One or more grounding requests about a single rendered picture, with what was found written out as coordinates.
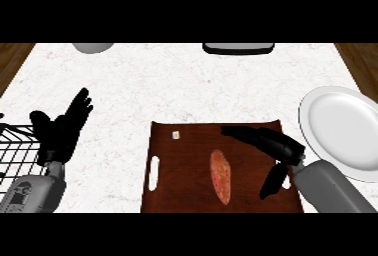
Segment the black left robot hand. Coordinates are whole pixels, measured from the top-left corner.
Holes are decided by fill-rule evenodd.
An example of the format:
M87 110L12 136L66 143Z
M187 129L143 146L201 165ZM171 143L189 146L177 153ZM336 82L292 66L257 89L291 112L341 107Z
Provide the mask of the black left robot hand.
M71 160L80 132L93 110L88 90L82 88L74 97L68 110L54 120L43 111L29 113L34 137L40 142L37 164L44 166L56 161L66 163Z

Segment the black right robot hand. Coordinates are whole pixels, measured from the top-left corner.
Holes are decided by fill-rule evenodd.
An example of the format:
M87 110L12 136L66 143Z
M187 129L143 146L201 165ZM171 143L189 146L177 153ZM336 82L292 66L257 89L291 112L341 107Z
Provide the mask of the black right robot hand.
M301 162L305 147L282 132L266 127L223 126L221 134L254 146L277 160L260 189L260 199L264 200L279 192L288 175L288 167L297 166Z

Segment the white round plate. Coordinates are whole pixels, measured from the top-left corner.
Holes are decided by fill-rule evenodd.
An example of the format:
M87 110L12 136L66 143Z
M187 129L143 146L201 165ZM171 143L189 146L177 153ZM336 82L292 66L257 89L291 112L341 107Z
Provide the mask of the white round plate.
M319 87L300 102L298 124L317 157L348 178L378 183L378 104L348 88Z

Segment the orange sweet potato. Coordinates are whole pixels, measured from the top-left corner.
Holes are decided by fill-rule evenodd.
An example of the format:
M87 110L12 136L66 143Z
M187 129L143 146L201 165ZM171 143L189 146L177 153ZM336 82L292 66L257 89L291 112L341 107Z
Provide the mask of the orange sweet potato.
M214 150L209 156L211 182L220 202L230 202L230 164L220 150Z

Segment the brown wooden tray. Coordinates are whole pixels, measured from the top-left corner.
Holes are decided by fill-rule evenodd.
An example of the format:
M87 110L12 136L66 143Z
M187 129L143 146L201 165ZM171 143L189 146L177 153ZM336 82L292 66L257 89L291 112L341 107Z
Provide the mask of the brown wooden tray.
M147 157L158 158L156 187L143 189L140 211L199 213L300 213L297 189L267 198L260 189L276 160L255 147L221 134L221 123L150 124ZM217 197L209 159L218 150L230 165L230 201Z

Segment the grey rounded object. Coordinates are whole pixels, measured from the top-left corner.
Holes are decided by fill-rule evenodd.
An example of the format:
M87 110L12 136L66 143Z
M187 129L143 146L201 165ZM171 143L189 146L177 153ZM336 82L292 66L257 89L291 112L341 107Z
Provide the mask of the grey rounded object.
M112 43L74 43L75 49L84 54L102 53L112 46Z

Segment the black and grey appliance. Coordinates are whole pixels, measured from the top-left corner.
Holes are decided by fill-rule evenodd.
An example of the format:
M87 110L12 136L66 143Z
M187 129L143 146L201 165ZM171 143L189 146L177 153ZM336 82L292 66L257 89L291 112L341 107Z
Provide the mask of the black and grey appliance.
M274 48L273 43L204 43L202 49L208 54L217 55L258 55L269 54Z

